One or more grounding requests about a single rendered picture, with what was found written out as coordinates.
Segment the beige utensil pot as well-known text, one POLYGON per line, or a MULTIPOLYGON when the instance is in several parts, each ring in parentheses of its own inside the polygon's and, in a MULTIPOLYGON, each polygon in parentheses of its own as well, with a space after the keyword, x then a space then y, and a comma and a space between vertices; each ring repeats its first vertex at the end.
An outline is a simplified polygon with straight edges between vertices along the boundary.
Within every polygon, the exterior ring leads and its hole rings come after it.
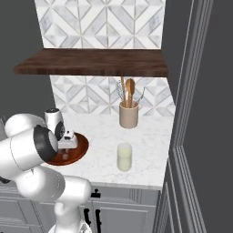
POLYGON ((119 105, 119 125, 123 128, 134 128, 138 123, 138 106, 126 108, 119 105))

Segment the dark wooden shelf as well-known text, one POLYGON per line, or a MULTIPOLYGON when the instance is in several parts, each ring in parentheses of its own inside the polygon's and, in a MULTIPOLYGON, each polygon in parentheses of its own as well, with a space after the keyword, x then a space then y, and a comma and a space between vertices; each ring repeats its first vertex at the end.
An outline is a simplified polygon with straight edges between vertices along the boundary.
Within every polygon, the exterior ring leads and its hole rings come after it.
POLYGON ((167 77, 159 49, 45 48, 13 68, 18 75, 167 77))

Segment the grey tall cabinet panel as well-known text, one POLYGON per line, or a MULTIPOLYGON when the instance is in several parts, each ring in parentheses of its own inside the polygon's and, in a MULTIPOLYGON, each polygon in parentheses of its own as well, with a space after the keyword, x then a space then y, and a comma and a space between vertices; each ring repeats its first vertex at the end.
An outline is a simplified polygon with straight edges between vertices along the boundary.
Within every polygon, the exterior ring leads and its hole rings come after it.
POLYGON ((153 233, 233 233, 233 0, 167 0, 176 111, 153 233))

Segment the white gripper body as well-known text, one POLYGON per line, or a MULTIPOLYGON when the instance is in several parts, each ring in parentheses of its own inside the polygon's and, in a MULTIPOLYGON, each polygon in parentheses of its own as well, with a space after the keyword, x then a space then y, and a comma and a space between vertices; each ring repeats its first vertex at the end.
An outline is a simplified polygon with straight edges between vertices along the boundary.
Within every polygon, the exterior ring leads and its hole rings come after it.
POLYGON ((72 136, 69 139, 65 139, 62 137, 58 141, 58 148, 64 149, 64 148, 77 148, 77 138, 76 136, 72 136))

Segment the brown round bowl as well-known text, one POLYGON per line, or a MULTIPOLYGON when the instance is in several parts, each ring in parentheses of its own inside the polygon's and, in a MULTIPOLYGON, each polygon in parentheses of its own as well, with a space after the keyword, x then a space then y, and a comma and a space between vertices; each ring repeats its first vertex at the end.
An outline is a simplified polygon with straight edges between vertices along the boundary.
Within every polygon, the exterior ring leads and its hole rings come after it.
POLYGON ((79 160, 85 155, 89 147, 87 138, 82 134, 78 134, 78 133, 74 133, 74 135, 66 134, 64 135, 64 138, 69 139, 72 136, 76 136, 77 138, 77 148, 58 149, 56 156, 48 161, 49 165, 53 165, 53 166, 70 165, 77 162, 77 160, 79 160), (68 154, 68 160, 64 160, 62 158, 64 154, 68 154))

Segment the glass of lemonade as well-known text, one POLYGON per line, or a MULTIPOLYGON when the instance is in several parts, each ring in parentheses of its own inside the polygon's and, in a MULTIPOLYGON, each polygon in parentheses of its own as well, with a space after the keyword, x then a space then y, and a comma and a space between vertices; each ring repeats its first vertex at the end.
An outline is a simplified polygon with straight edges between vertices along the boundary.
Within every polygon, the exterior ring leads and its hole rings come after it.
POLYGON ((132 147, 128 143, 117 146, 117 167, 121 171, 128 171, 132 165, 132 147))

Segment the metal utensil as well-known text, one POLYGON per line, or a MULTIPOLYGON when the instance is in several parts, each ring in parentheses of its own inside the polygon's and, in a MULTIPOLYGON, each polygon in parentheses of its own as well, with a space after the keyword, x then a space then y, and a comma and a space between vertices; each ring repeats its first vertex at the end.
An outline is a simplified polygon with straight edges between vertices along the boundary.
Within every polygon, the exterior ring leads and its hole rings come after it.
POLYGON ((146 87, 144 86, 143 92, 142 92, 140 98, 139 98, 139 99, 136 101, 136 103, 134 104, 134 107, 138 106, 139 101, 144 97, 145 89, 146 89, 146 87))

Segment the grey cupboard run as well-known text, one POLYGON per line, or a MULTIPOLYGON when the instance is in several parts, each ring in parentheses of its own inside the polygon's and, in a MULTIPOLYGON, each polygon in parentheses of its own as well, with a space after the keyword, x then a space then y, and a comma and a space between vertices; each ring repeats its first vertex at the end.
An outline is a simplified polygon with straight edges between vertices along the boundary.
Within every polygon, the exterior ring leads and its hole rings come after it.
POLYGON ((0 233, 48 233, 55 223, 54 203, 28 200, 13 181, 0 181, 0 233))

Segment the metal whisk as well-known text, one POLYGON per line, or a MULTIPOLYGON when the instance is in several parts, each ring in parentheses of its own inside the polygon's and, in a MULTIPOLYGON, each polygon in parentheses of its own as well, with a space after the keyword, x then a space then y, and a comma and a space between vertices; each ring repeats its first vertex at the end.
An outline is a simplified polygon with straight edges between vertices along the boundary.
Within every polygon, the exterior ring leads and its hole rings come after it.
POLYGON ((117 91, 117 94, 120 97, 121 101, 123 102, 124 101, 124 95, 123 95, 123 89, 122 89, 120 81, 118 81, 116 83, 116 91, 117 91))

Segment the grey drawer front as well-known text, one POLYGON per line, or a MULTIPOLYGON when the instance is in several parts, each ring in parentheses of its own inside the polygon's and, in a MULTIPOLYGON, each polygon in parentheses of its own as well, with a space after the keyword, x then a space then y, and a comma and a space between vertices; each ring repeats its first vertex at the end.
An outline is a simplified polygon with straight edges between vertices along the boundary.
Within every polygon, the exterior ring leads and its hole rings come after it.
POLYGON ((91 197, 90 199, 92 201, 155 206, 159 194, 158 190, 128 187, 92 187, 92 193, 96 188, 101 194, 101 197, 91 197))

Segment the grey cupboard door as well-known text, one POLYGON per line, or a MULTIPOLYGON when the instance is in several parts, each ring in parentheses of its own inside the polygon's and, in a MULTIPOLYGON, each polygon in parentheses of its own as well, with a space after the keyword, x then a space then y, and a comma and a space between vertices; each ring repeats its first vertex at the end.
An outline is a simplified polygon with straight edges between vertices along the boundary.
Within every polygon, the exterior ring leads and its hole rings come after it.
POLYGON ((152 233, 156 214, 155 206, 93 202, 100 209, 102 233, 152 233))

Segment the wooden spoon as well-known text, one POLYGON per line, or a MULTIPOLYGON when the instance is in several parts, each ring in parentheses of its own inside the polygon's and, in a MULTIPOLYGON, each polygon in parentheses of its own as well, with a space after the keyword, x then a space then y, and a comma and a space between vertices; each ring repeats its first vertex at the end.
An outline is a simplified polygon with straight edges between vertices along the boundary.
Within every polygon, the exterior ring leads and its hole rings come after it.
POLYGON ((128 92, 128 101, 127 101, 127 106, 129 108, 132 107, 132 102, 133 102, 133 95, 135 93, 135 81, 132 78, 129 78, 126 81, 126 88, 128 92))

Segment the wooden spatula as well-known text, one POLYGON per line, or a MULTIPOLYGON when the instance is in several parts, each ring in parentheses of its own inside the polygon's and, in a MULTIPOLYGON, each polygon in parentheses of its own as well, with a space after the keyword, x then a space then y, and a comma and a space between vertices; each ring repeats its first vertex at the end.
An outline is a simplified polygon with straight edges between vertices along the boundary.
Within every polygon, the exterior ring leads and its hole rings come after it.
POLYGON ((123 104, 122 106, 123 107, 126 107, 126 89, 125 89, 125 81, 124 81, 124 78, 121 76, 120 77, 121 79, 121 86, 122 86, 122 93, 123 93, 123 104))

